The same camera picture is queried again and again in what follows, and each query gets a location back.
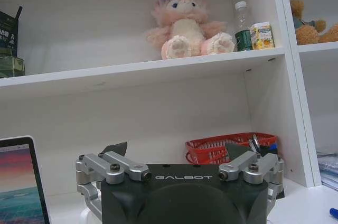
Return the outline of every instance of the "red basket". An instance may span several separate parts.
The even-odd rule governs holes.
[[[230,162],[225,143],[249,146],[249,139],[254,134],[256,134],[261,146],[270,146],[277,142],[276,136],[264,133],[239,133],[196,139],[185,143],[188,149],[185,158],[193,164],[221,164]]]

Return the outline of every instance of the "metal bracket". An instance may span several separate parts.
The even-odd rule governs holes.
[[[250,184],[268,182],[267,214],[276,203],[277,194],[283,191],[284,161],[276,154],[260,157],[257,153],[247,151],[232,162],[219,166],[219,177],[223,181],[238,179],[243,172],[243,179]]]
[[[257,154],[247,151],[229,163],[219,166],[219,177],[223,181],[233,181],[238,179],[238,174],[257,160]]]
[[[146,164],[135,163],[113,151],[80,155],[76,160],[77,190],[84,195],[87,207],[102,221],[102,204],[98,190],[101,181],[109,184],[122,183],[125,172],[134,181],[148,181],[152,174]]]
[[[113,151],[105,153],[102,158],[109,163],[118,163],[129,175],[130,179],[134,181],[143,182],[152,177],[152,174],[146,164],[133,162]]]

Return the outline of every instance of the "plastic bottle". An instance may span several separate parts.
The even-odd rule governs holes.
[[[248,12],[247,3],[240,1],[235,4],[237,32],[235,34],[237,51],[252,50],[250,27],[252,25],[251,15]]]

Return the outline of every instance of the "laptop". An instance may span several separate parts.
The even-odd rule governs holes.
[[[50,224],[33,138],[0,139],[0,224]]]

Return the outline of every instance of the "bottle cap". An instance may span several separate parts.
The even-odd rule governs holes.
[[[234,7],[237,10],[237,9],[239,9],[241,7],[246,7],[246,6],[247,6],[247,3],[245,1],[240,1],[240,2],[237,2]]]

